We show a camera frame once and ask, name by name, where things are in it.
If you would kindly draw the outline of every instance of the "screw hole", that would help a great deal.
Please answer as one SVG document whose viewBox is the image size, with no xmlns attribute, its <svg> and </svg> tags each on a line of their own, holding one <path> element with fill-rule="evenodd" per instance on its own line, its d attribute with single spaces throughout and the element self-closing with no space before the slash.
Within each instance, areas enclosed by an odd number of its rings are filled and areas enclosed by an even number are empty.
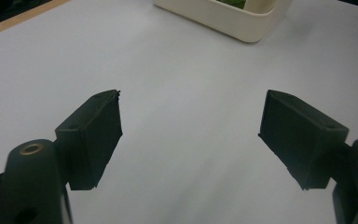
<svg viewBox="0 0 358 224">
<path fill-rule="evenodd" d="M 37 211 L 35 208 L 26 208 L 20 211 L 14 220 L 17 224 L 25 224 L 34 220 L 37 216 Z"/>
<path fill-rule="evenodd" d="M 24 147 L 20 150 L 20 154 L 24 156 L 35 154 L 36 152 L 42 150 L 43 146 L 40 144 L 33 144 L 27 147 Z"/>
</svg>

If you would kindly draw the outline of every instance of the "white table surface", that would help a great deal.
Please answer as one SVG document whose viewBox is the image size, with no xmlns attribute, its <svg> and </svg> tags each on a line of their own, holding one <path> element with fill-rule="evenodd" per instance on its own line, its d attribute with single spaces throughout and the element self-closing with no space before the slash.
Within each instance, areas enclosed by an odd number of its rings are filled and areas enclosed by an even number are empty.
<svg viewBox="0 0 358 224">
<path fill-rule="evenodd" d="M 75 224 L 335 223 L 334 181 L 302 191 L 257 137 L 268 89 L 358 139 L 358 7 L 296 0 L 244 44 L 151 0 L 72 0 L 0 33 L 0 173 L 8 152 L 92 94 L 121 90 L 124 135 Z"/>
</svg>

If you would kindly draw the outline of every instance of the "plastic bin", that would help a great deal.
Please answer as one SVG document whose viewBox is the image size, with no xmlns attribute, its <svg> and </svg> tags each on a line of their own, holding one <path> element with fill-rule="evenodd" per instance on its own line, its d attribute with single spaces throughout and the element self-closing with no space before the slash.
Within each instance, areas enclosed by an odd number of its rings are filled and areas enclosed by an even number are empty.
<svg viewBox="0 0 358 224">
<path fill-rule="evenodd" d="M 153 0 L 154 4 L 244 42 L 261 40 L 293 0 L 247 0 L 244 9 L 216 0 Z"/>
</svg>

